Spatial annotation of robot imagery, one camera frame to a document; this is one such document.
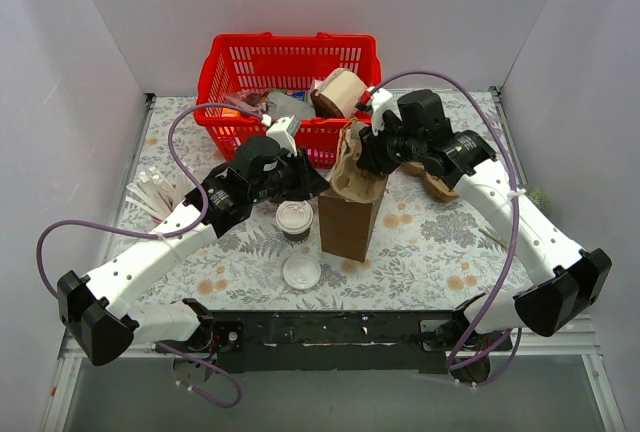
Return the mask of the brown paper bag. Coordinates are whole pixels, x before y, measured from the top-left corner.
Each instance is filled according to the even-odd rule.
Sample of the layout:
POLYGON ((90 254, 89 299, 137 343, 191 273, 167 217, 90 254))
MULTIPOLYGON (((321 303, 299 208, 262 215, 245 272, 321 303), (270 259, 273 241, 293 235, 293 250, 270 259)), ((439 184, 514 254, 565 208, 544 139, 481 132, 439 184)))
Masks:
POLYGON ((384 197, 386 184, 373 202, 346 200, 329 190, 318 198, 321 249, 345 259, 364 262, 384 197))

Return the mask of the black paper coffee cup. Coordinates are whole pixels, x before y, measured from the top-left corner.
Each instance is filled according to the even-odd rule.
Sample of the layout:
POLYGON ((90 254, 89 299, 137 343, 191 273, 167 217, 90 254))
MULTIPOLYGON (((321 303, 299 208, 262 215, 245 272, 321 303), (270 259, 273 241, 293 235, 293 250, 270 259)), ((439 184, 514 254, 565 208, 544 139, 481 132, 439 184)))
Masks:
POLYGON ((291 230, 282 230, 284 237, 291 243, 302 243, 306 241, 309 238, 310 231, 310 227, 306 227, 294 232, 292 232, 291 230))

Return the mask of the white plastic cup lid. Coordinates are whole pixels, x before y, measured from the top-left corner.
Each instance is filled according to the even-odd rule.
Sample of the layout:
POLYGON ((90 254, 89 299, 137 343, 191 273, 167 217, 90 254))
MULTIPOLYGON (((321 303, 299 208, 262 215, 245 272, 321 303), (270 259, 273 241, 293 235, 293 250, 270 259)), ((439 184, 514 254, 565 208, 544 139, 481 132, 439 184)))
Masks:
POLYGON ((283 264, 283 278, 295 290, 309 290, 320 281, 321 267, 307 254, 292 254, 283 264))

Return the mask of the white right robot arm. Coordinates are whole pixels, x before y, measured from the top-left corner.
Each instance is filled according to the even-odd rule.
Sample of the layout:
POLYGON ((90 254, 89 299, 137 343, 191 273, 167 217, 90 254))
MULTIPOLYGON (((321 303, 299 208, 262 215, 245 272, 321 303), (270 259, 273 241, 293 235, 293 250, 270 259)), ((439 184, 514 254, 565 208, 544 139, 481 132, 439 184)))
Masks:
POLYGON ((524 191, 511 182, 506 163, 478 133, 456 132, 441 98, 429 89, 399 99, 367 91, 359 109, 371 123, 359 138, 359 168, 385 176, 403 163, 418 162, 473 206, 506 239, 508 255, 524 267, 530 286, 477 296, 453 314, 452 335, 475 349, 494 331, 528 328, 550 337, 600 296, 612 267, 600 248, 586 250, 557 228, 524 191))

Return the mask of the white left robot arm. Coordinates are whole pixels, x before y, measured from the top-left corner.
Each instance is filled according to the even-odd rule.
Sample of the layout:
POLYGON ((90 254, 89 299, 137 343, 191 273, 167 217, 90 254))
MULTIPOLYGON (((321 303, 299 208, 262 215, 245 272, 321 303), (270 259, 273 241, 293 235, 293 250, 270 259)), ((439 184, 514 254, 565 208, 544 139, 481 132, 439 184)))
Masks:
POLYGON ((291 154, 267 136, 249 138, 186 195, 152 239, 83 276, 63 275, 57 283, 62 323, 96 366, 146 342, 205 350, 215 323, 206 307, 194 299, 168 305, 140 305, 138 299, 182 260, 247 220, 255 205, 310 200, 328 187, 306 150, 291 154))

